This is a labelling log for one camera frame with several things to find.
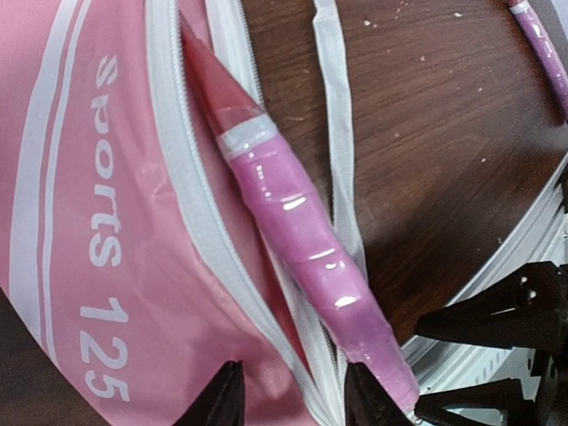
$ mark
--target pink bag fabric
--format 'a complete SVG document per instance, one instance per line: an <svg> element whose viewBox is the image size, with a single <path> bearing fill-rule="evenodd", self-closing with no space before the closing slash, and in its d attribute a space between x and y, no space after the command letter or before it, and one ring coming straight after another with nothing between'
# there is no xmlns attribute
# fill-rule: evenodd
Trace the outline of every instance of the pink bag fabric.
<svg viewBox="0 0 568 426"><path fill-rule="evenodd" d="M209 42L203 3L181 7ZM176 45L149 34L176 10L170 0L2 2L0 285L113 425L172 424L229 359L244 362L247 424L334 424L310 391L262 239L191 93L194 139L164 140L156 93L176 88L156 87L169 72L156 57L175 57ZM206 174L226 250L280 331L259 329L227 291L225 268L211 266L224 252L195 224L209 219L192 198L203 185L174 173L170 148L187 144L200 163L184 167ZM185 186L175 189L174 175Z"/></svg>

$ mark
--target dark brown wooden surface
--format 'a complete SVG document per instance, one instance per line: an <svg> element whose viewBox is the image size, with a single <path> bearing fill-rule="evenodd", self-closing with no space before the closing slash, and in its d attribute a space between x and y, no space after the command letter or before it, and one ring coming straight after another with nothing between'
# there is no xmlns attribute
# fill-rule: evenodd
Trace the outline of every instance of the dark brown wooden surface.
<svg viewBox="0 0 568 426"><path fill-rule="evenodd" d="M338 3L359 224L373 290L404 341L416 318L444 304L507 237L561 161L568 131L499 0ZM568 59L548 0L532 3ZM266 105L326 196L312 0L244 4ZM105 424L37 348L4 296L0 319L0 424Z"/></svg>

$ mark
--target white zipper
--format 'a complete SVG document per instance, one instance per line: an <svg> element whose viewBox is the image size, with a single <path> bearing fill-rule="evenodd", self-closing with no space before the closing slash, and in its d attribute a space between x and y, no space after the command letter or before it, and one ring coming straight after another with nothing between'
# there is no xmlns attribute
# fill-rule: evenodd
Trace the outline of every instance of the white zipper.
<svg viewBox="0 0 568 426"><path fill-rule="evenodd" d="M203 261L284 359L316 422L323 426L343 424L337 423L327 401L323 400L258 293L226 231L193 134L183 72L177 0L146 0L146 37L150 91L158 135L193 244Z"/></svg>
<svg viewBox="0 0 568 426"><path fill-rule="evenodd" d="M205 4L209 32L217 58L248 94L262 104L262 88L242 1L206 0ZM344 424L343 378L339 377L335 346L305 295L296 287L273 253L270 253L270 258L318 391L335 421Z"/></svg>

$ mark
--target pink bag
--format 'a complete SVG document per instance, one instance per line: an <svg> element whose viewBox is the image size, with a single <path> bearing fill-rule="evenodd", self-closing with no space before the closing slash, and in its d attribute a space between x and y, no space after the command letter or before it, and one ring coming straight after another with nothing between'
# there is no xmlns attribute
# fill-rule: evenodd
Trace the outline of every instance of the pink bag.
<svg viewBox="0 0 568 426"><path fill-rule="evenodd" d="M182 7L207 40L203 3ZM335 424L233 178L185 114L177 10L3 1L2 290L111 424L172 424L229 359L247 424Z"/></svg>

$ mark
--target red tip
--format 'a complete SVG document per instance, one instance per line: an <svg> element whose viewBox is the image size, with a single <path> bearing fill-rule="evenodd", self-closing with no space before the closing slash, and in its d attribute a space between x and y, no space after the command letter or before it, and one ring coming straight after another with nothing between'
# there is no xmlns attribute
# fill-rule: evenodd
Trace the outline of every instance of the red tip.
<svg viewBox="0 0 568 426"><path fill-rule="evenodd" d="M263 108L245 92L180 13L185 75L195 89L216 137L256 117Z"/></svg>

